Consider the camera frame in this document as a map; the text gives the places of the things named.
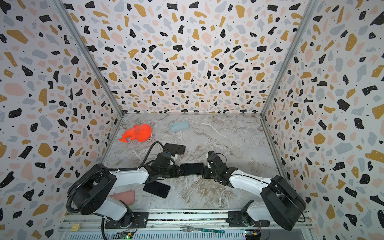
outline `metal fork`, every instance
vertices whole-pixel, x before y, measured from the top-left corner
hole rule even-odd
[[[206,229],[206,228],[194,228],[192,226],[180,226],[180,231],[183,231],[183,232],[199,231],[199,232],[224,233],[223,230],[214,230],[214,229]]]

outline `gray marble surface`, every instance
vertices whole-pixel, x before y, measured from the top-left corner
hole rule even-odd
[[[170,131],[169,124],[180,121],[189,121],[190,128]],[[143,123],[152,128],[151,142],[118,141],[126,129]],[[175,161],[178,165],[195,162],[207,165],[206,154],[213,150],[226,155],[228,167],[237,167],[260,177],[278,174],[257,115],[127,114],[104,164],[107,167],[136,167],[153,141],[185,145],[185,154],[179,155]],[[154,160],[160,151],[160,146],[156,145],[147,161]],[[118,187],[113,193],[134,189],[135,203],[130,206],[132,209],[239,209],[252,199],[262,202],[262,199],[247,191],[225,187],[197,175],[160,182],[171,186],[165,199],[144,192],[144,184]]]

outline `stuffed animal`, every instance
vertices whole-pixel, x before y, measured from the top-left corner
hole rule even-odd
[[[127,138],[129,137],[131,141],[137,139],[139,142],[145,142],[151,137],[151,132],[151,126],[148,124],[141,124],[140,126],[134,125],[133,128],[130,128],[123,133],[119,141],[128,142]]]

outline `terrazzo wall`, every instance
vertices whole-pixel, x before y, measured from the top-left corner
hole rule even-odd
[[[260,112],[308,1],[65,0],[124,112]]]
[[[383,23],[383,1],[319,1],[265,116],[319,239],[384,239]]]
[[[0,7],[0,239],[53,239],[118,116],[50,1]]]

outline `teal fork handle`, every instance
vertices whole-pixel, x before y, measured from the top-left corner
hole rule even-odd
[[[215,232],[215,233],[224,233],[223,230],[214,230],[214,229],[206,229],[206,228],[201,228],[200,232]]]

